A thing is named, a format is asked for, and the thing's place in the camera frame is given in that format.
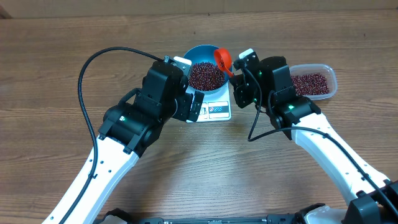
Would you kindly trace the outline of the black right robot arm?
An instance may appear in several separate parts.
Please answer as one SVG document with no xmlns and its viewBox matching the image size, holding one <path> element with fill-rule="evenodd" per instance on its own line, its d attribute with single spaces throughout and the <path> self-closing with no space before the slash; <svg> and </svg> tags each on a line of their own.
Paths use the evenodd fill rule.
<svg viewBox="0 0 398 224">
<path fill-rule="evenodd" d="M 304 148 L 337 186 L 346 210 L 317 203 L 297 212 L 294 223 L 397 223 L 397 182 L 362 159 L 332 128 L 321 109 L 298 95 L 284 57 L 259 60 L 255 53 L 227 67 L 237 105 L 255 104 L 270 118 L 274 132 Z"/>
</svg>

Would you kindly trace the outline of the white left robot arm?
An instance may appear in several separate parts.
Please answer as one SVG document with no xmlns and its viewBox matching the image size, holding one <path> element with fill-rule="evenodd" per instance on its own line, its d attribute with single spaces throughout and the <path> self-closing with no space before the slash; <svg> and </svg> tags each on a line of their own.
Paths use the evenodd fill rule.
<svg viewBox="0 0 398 224">
<path fill-rule="evenodd" d="M 187 92 L 190 60 L 155 61 L 142 82 L 108 109 L 90 155 L 45 223 L 93 223 L 114 188 L 171 118 L 195 122 L 204 94 Z"/>
</svg>

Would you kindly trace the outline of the red measuring scoop blue handle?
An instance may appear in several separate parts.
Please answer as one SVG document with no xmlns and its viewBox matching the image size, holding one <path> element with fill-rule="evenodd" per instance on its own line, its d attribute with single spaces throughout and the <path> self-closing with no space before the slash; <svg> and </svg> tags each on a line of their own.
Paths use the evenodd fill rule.
<svg viewBox="0 0 398 224">
<path fill-rule="evenodd" d="M 231 71 L 232 58 L 228 50 L 226 48 L 218 48 L 214 50 L 213 55 L 218 68 L 222 72 L 226 72 L 230 78 L 233 77 L 234 74 Z"/>
</svg>

